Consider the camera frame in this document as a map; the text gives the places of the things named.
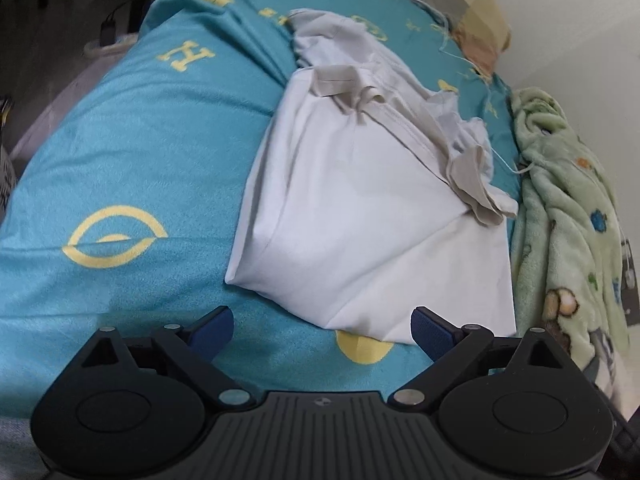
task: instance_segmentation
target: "yellow semicircle print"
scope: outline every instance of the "yellow semicircle print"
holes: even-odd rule
[[[340,351],[359,365],[372,365],[381,361],[394,345],[363,335],[350,334],[344,330],[335,331],[335,341]]]
[[[89,256],[76,248],[76,245],[78,245],[82,236],[89,230],[89,228],[100,220],[104,220],[105,218],[110,218],[112,216],[135,218],[149,227],[155,237],[142,238],[137,241],[133,247],[122,253],[114,254],[113,256]],[[146,211],[129,205],[112,205],[100,209],[85,218],[72,233],[69,241],[66,243],[66,246],[62,247],[62,252],[65,253],[67,258],[83,267],[89,267],[91,269],[109,269],[110,267],[118,267],[129,263],[131,260],[145,252],[151,244],[156,241],[156,239],[167,238],[167,236],[168,235],[160,222]],[[103,236],[98,240],[98,243],[119,242],[129,239],[130,237],[127,235],[116,233]]]

